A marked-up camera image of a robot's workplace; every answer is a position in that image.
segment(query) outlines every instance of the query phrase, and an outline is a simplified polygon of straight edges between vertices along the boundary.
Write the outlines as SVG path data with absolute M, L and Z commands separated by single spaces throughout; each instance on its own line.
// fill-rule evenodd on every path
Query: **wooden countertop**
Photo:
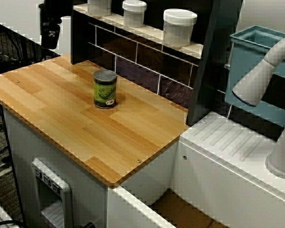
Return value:
M 116 107 L 96 108 L 92 74 L 99 69 L 63 55 L 4 73 L 0 104 L 115 188 L 189 128 L 188 110 L 119 76 Z

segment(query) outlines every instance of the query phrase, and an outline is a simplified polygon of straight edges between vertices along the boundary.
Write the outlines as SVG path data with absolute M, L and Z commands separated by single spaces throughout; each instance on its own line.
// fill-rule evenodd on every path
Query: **green can label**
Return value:
M 116 99 L 116 83 L 106 86 L 94 83 L 94 99 L 112 105 Z

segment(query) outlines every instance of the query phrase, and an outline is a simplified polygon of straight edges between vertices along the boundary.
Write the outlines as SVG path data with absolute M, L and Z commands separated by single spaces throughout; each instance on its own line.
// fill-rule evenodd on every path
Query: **tile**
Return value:
M 97 28 L 97 45 L 124 58 L 135 61 L 136 44 L 134 41 Z
M 133 39 L 133 40 L 135 40 L 137 42 L 140 42 L 142 44 L 148 45 L 148 46 L 150 46 L 152 48 L 155 48 L 157 50 L 160 50 L 160 51 L 162 50 L 161 49 L 162 48 L 161 44 L 158 44 L 158 43 L 156 43 L 154 41 L 151 41 L 151 40 L 148 40 L 146 38 L 140 37 L 140 36 L 138 36 L 136 34 L 133 34 L 133 33 L 128 32 L 128 31 L 125 31 L 125 30 L 123 30 L 121 28 L 116 28 L 115 32 L 117 34 L 120 34 L 120 35 L 124 36 L 124 37 L 128 37 L 128 38 Z
M 285 110 L 285 78 L 273 75 L 262 101 Z
M 168 53 L 170 55 L 173 55 L 175 57 L 178 57 L 180 59 L 183 59 L 183 60 L 186 60 L 188 62 L 194 63 L 196 65 L 198 65 L 200 63 L 198 58 L 195 58 L 193 56 L 189 56 L 189 55 L 187 55 L 185 53 L 179 52 L 179 51 L 174 50 L 174 49 L 172 49 L 170 47 L 164 46 L 162 51 L 165 52 L 165 53 Z
M 189 101 L 192 96 L 192 89 L 180 83 L 161 76 L 159 95 L 184 107 L 189 107 Z
M 96 27 L 94 25 L 88 24 L 88 39 L 87 41 L 90 42 L 91 44 L 95 44 L 96 41 Z
M 117 57 L 116 60 L 116 73 L 131 82 L 157 93 L 159 74 L 120 57 Z
M 138 45 L 137 63 L 185 85 L 189 83 L 192 64 L 186 63 L 144 45 Z
M 89 44 L 89 60 L 105 69 L 115 71 L 115 55 Z
M 231 105 L 225 102 L 225 94 L 219 91 L 216 91 L 214 99 L 215 101 L 214 101 L 212 111 L 227 118 Z
M 283 131 L 283 128 L 279 125 L 235 106 L 231 108 L 229 119 L 275 141 L 277 141 Z
M 92 25 L 97 25 L 99 27 L 102 27 L 104 29 L 107 29 L 107 30 L 110 30 L 112 32 L 114 32 L 114 26 L 113 25 L 110 25 L 108 23 L 105 23 L 103 21 L 100 21 L 98 19 L 95 19 L 95 18 L 92 18 L 92 17 L 89 17 L 88 19 L 88 22 Z

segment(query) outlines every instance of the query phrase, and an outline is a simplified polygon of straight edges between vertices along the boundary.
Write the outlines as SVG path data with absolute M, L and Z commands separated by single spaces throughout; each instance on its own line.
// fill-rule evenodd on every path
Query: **can lid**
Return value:
M 112 82 L 117 78 L 117 74 L 112 70 L 97 70 L 94 79 L 102 82 Z
M 125 0 L 123 1 L 123 9 L 132 12 L 145 12 L 147 3 L 139 0 Z
M 185 9 L 166 9 L 163 19 L 173 25 L 193 26 L 198 15 Z

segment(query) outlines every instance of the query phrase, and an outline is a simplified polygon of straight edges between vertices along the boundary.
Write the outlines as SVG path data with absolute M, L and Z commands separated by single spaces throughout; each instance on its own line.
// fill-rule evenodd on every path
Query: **white wall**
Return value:
M 43 0 L 0 0 L 0 23 L 40 44 L 39 8 Z M 244 0 L 237 30 L 258 24 L 285 33 L 285 0 Z M 64 17 L 57 49 L 70 53 L 70 17 Z
M 285 0 L 244 0 L 237 30 L 253 25 L 285 33 Z

